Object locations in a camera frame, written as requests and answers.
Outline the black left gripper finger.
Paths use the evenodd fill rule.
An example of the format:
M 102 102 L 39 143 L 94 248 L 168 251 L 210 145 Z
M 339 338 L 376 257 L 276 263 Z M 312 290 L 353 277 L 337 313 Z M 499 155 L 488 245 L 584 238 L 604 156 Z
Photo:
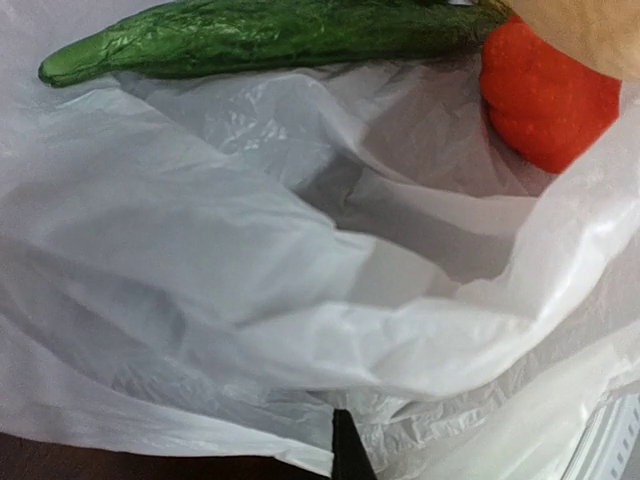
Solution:
M 375 480 L 375 472 L 364 449 L 351 413 L 333 413 L 331 480 Z

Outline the white plastic bag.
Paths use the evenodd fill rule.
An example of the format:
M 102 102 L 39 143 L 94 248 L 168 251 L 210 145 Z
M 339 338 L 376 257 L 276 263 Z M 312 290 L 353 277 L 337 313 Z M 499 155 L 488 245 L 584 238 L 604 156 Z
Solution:
M 1 5 L 1 429 L 382 479 L 562 479 L 639 396 L 639 89 L 559 177 L 480 61 L 53 90 L 142 1 Z

